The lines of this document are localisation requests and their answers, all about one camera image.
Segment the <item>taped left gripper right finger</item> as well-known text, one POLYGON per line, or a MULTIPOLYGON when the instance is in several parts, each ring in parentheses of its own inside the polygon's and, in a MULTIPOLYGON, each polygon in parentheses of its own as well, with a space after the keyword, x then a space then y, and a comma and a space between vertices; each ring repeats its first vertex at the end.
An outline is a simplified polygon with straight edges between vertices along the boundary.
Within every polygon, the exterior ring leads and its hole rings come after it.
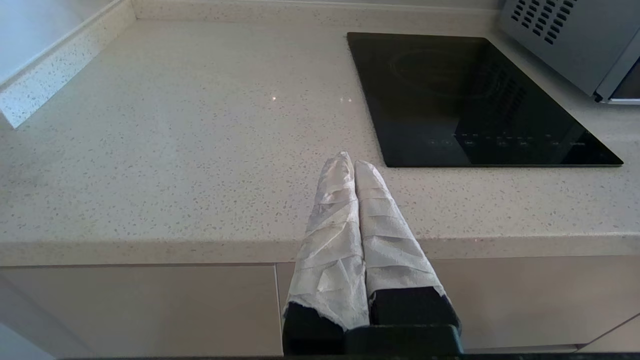
POLYGON ((354 170, 371 323, 459 328, 444 286, 381 173, 366 161, 356 161, 354 170))

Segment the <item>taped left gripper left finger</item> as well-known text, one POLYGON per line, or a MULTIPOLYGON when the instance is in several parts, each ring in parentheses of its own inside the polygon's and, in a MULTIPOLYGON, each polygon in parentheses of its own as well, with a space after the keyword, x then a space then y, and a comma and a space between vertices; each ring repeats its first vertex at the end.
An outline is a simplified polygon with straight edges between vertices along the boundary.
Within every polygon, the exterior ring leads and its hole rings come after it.
POLYGON ((282 319, 286 356, 342 354, 346 334, 370 325, 359 201, 347 152, 329 158, 318 178, 282 319))

